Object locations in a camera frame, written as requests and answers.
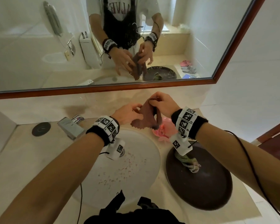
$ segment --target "bracelet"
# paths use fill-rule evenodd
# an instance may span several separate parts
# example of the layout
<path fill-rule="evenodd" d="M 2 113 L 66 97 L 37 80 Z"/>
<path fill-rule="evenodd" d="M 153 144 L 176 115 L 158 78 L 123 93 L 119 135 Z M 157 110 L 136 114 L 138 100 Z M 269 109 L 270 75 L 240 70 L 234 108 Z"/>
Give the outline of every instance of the bracelet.
<path fill-rule="evenodd" d="M 119 133 L 119 123 L 116 119 L 108 116 L 98 118 L 92 127 L 86 131 L 88 133 L 95 133 L 104 141 L 104 146 L 107 146 L 114 141 L 116 135 Z"/>
<path fill-rule="evenodd" d="M 106 38 L 103 41 L 103 49 L 105 51 L 106 54 L 109 54 L 109 52 L 111 51 L 112 48 L 118 48 L 117 44 L 115 43 L 115 41 L 113 41 L 112 39 L 108 39 Z"/>
<path fill-rule="evenodd" d="M 158 40 L 157 34 L 155 32 L 151 32 L 144 41 L 150 41 L 153 44 L 153 52 L 155 52 Z"/>
<path fill-rule="evenodd" d="M 182 135 L 191 139 L 195 139 L 201 126 L 208 122 L 206 118 L 198 116 L 194 110 L 188 107 L 173 113 L 171 120 Z"/>

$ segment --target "pink slipper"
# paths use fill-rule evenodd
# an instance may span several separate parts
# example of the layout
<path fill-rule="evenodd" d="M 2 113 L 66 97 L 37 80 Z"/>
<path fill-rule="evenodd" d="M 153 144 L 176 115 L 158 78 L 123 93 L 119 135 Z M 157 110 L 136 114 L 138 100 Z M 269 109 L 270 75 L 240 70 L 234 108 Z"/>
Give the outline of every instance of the pink slipper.
<path fill-rule="evenodd" d="M 192 64 L 190 63 L 190 61 L 184 60 L 184 61 L 180 62 L 180 66 L 181 66 L 181 67 L 186 67 L 186 66 L 188 66 L 188 65 L 192 65 Z"/>

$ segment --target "pink object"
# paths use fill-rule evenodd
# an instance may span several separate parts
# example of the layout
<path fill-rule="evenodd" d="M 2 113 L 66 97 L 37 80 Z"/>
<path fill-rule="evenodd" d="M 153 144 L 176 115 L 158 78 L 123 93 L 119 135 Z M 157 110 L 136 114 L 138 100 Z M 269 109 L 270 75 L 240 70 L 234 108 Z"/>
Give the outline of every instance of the pink object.
<path fill-rule="evenodd" d="M 180 62 L 181 67 L 186 67 L 188 65 L 192 65 L 191 62 L 188 60 L 183 60 L 182 62 Z"/>
<path fill-rule="evenodd" d="M 162 120 L 163 122 L 160 128 L 158 130 L 153 130 L 153 134 L 160 137 L 159 141 L 170 142 L 169 138 L 178 133 L 178 131 L 175 129 L 175 125 L 170 118 L 163 117 Z"/>

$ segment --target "wall outlet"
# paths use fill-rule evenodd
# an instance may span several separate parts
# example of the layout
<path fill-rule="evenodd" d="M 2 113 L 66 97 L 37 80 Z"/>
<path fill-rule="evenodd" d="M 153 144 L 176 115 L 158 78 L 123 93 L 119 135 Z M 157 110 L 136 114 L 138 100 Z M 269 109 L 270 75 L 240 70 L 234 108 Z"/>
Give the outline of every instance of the wall outlet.
<path fill-rule="evenodd" d="M 65 55 L 67 61 L 70 61 L 72 59 L 72 54 L 70 53 L 70 51 L 66 50 L 64 52 L 64 55 Z"/>

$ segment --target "faucet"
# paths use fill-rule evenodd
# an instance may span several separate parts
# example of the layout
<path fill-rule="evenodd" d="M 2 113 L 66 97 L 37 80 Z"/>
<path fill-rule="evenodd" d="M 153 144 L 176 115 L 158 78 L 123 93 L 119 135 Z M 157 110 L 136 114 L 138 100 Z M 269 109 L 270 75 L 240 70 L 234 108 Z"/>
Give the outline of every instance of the faucet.
<path fill-rule="evenodd" d="M 72 119 L 64 117 L 57 125 L 60 126 L 70 139 L 75 140 L 85 133 L 85 129 L 78 125 L 83 120 L 85 119 L 79 115 Z"/>

